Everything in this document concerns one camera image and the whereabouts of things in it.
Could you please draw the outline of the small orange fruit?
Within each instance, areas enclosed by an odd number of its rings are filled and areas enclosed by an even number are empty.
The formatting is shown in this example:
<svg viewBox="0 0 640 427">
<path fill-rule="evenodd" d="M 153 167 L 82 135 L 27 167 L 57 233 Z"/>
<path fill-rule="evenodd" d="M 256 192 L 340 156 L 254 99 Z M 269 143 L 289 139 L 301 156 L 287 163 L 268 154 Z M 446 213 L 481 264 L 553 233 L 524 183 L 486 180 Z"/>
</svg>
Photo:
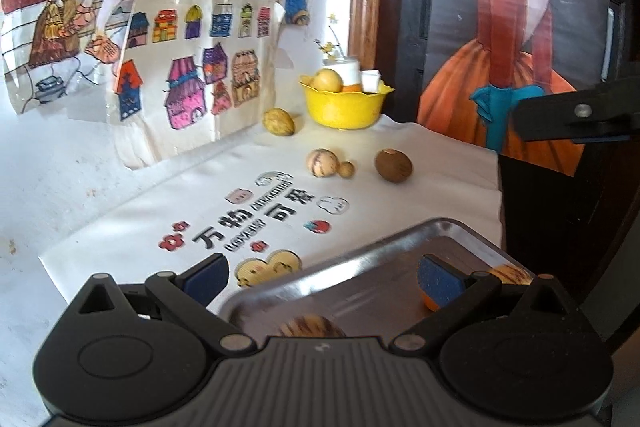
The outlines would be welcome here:
<svg viewBox="0 0 640 427">
<path fill-rule="evenodd" d="M 424 306 L 432 312 L 436 312 L 440 309 L 440 304 L 433 298 L 432 295 L 426 291 L 421 291 Z"/>
</svg>

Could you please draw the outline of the striped pepino melon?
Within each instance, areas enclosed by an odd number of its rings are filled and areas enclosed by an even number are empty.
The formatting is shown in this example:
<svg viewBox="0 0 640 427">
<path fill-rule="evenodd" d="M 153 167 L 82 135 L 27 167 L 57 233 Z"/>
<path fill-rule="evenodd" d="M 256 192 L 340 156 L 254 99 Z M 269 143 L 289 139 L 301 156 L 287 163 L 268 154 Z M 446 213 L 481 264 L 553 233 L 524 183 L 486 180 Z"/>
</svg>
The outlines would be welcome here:
<svg viewBox="0 0 640 427">
<path fill-rule="evenodd" d="M 503 284 L 508 285 L 530 285 L 534 280 L 533 275 L 525 269 L 511 263 L 497 265 L 489 270 L 489 274 L 498 277 Z"/>
</svg>

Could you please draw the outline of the small striped brown fruit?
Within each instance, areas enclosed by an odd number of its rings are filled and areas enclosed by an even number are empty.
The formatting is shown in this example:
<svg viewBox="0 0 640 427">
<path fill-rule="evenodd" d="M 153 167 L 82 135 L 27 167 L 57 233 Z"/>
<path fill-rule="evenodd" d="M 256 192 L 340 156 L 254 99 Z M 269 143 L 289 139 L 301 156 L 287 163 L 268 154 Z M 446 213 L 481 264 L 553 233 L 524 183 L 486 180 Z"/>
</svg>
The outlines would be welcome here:
<svg viewBox="0 0 640 427">
<path fill-rule="evenodd" d="M 341 327 L 317 314 L 293 317 L 279 326 L 278 334 L 284 337 L 310 338 L 341 338 L 346 336 Z"/>
</svg>

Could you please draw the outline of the metal tray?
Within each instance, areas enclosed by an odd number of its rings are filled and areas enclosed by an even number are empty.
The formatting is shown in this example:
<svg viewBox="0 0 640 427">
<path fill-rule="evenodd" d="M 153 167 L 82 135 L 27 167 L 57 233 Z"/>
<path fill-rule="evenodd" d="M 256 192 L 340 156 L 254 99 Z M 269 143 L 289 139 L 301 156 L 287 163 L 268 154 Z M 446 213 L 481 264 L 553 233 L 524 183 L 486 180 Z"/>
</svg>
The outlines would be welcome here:
<svg viewBox="0 0 640 427">
<path fill-rule="evenodd" d="M 325 317 L 349 336 L 386 343 L 428 317 L 418 283 L 432 254 L 469 275 L 520 262 L 464 223 L 432 219 L 224 300 L 218 317 L 260 345 L 295 317 Z"/>
</svg>

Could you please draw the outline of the brown kiwi with sticker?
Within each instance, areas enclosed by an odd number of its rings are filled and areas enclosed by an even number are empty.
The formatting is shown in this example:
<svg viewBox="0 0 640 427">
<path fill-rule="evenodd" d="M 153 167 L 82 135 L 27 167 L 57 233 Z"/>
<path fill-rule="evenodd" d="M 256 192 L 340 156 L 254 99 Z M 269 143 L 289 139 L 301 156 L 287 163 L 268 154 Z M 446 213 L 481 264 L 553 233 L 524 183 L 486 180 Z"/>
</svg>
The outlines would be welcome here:
<svg viewBox="0 0 640 427">
<path fill-rule="evenodd" d="M 413 174 L 410 158 L 400 150 L 380 150 L 374 158 L 374 167 L 381 178 L 392 183 L 407 181 Z"/>
</svg>

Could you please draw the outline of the small olive round fruit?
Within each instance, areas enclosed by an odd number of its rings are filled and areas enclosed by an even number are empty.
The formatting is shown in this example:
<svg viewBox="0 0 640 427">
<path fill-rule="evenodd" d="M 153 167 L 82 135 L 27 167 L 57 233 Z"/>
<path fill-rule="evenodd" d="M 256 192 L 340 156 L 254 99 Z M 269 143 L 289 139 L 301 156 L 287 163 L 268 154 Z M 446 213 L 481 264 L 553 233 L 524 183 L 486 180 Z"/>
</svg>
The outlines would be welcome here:
<svg viewBox="0 0 640 427">
<path fill-rule="evenodd" d="M 337 167 L 337 174 L 343 179 L 352 179 L 355 171 L 355 165 L 350 161 L 343 161 Z"/>
</svg>

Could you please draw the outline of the white printed cloth mat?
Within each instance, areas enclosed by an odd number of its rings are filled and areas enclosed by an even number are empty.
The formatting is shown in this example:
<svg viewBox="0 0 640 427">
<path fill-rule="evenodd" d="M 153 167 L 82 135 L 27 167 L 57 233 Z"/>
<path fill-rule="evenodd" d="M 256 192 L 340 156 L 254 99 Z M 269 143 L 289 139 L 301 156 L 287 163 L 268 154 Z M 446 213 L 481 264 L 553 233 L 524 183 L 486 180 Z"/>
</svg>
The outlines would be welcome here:
<svg viewBox="0 0 640 427">
<path fill-rule="evenodd" d="M 352 162 L 352 179 L 315 178 L 306 160 L 317 148 Z M 374 158 L 386 148 L 410 158 L 407 181 L 376 171 Z M 223 254 L 230 297 L 434 218 L 499 243 L 501 206 L 498 159 L 489 150 L 387 118 L 360 131 L 306 124 L 289 138 L 251 135 L 96 219 L 41 261 L 72 299 L 92 274 L 140 283 Z"/>
</svg>

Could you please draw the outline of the pale striped round fruit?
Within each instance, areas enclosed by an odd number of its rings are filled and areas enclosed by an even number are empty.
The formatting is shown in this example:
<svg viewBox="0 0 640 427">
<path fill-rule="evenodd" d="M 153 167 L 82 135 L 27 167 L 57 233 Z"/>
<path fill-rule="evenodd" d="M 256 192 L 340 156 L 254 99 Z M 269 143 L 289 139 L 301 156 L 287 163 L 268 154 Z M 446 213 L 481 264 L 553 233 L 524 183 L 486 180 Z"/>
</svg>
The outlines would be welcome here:
<svg viewBox="0 0 640 427">
<path fill-rule="evenodd" d="M 340 167 L 340 160 L 332 152 L 326 148 L 317 148 L 313 150 L 306 160 L 307 170 L 315 178 L 327 178 L 328 176 L 335 176 L 337 174 L 338 167 Z"/>
</svg>

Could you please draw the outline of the yellow fruit near bowl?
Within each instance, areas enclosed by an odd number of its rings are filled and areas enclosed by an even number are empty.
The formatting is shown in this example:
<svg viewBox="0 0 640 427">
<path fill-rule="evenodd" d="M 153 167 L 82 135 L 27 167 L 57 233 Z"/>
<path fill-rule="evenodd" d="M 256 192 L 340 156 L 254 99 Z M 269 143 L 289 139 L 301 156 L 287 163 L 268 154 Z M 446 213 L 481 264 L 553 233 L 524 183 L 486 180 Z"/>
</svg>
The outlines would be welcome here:
<svg viewBox="0 0 640 427">
<path fill-rule="evenodd" d="M 291 136 L 296 130 L 291 115 L 277 107 L 267 110 L 262 115 L 262 124 L 269 133 L 277 136 Z"/>
</svg>

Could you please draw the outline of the yellow plastic bowl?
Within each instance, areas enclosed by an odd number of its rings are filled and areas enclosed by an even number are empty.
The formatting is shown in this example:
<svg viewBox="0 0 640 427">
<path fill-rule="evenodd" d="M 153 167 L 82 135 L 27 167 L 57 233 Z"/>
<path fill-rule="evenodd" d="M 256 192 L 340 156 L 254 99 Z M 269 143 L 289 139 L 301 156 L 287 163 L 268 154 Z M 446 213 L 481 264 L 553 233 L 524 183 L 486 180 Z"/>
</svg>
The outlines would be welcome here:
<svg viewBox="0 0 640 427">
<path fill-rule="evenodd" d="M 309 76 L 300 76 L 310 118 L 323 127 L 338 130 L 361 130 L 373 126 L 381 116 L 387 95 L 394 92 L 384 82 L 376 93 L 329 92 L 314 89 Z"/>
</svg>

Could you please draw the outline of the orange fruit in bowl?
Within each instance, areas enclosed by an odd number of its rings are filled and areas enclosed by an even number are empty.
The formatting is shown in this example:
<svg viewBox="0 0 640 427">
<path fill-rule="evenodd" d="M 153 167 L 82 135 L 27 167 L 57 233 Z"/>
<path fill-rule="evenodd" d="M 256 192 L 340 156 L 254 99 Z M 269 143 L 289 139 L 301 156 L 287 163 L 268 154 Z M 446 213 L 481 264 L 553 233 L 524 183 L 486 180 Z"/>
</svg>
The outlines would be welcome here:
<svg viewBox="0 0 640 427">
<path fill-rule="evenodd" d="M 343 86 L 342 92 L 362 92 L 361 83 L 346 84 L 346 86 Z"/>
</svg>

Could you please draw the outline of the white folded paper in bowl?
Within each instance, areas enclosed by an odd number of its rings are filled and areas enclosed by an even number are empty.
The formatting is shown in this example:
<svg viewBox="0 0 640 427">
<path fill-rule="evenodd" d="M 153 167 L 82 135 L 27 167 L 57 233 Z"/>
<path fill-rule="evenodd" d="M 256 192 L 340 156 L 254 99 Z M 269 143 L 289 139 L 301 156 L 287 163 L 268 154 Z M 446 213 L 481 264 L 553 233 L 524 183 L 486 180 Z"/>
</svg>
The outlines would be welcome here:
<svg viewBox="0 0 640 427">
<path fill-rule="evenodd" d="M 360 72 L 361 87 L 364 93 L 378 93 L 380 91 L 381 74 L 377 69 L 362 70 Z"/>
</svg>

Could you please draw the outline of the houses drawing paper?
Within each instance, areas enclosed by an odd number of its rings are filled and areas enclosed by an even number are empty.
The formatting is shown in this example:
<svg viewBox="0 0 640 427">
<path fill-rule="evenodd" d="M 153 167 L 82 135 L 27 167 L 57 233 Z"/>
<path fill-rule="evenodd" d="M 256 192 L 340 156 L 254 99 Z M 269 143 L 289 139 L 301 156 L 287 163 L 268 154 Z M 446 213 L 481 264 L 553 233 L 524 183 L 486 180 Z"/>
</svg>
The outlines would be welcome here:
<svg viewBox="0 0 640 427">
<path fill-rule="evenodd" d="M 283 6 L 270 0 L 134 0 L 106 94 L 116 153 L 139 169 L 259 124 L 276 101 Z"/>
</svg>

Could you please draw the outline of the yellow fruit in bowl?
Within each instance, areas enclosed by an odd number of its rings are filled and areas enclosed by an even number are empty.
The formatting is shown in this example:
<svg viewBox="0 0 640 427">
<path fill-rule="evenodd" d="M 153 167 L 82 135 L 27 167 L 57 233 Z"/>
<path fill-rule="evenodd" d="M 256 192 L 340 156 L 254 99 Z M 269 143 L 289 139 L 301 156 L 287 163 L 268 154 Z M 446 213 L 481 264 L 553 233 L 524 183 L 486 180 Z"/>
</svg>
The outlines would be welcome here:
<svg viewBox="0 0 640 427">
<path fill-rule="evenodd" d="M 343 79 L 335 70 L 322 68 L 312 77 L 310 85 L 318 91 L 340 93 L 343 90 Z"/>
</svg>

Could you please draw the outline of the white jar with flowers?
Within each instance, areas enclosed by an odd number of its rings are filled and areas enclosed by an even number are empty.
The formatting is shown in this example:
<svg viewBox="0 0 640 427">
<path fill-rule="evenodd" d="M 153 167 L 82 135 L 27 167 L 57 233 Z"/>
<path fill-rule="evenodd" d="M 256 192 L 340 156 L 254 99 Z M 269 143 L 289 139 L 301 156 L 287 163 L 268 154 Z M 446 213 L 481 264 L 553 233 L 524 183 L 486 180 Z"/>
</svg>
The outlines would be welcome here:
<svg viewBox="0 0 640 427">
<path fill-rule="evenodd" d="M 322 64 L 325 68 L 335 70 L 342 77 L 343 86 L 361 83 L 360 63 L 355 57 L 348 56 L 343 49 L 335 30 L 337 24 L 337 17 L 331 13 L 328 17 L 329 40 L 314 39 L 314 44 L 318 46 L 323 55 Z"/>
</svg>

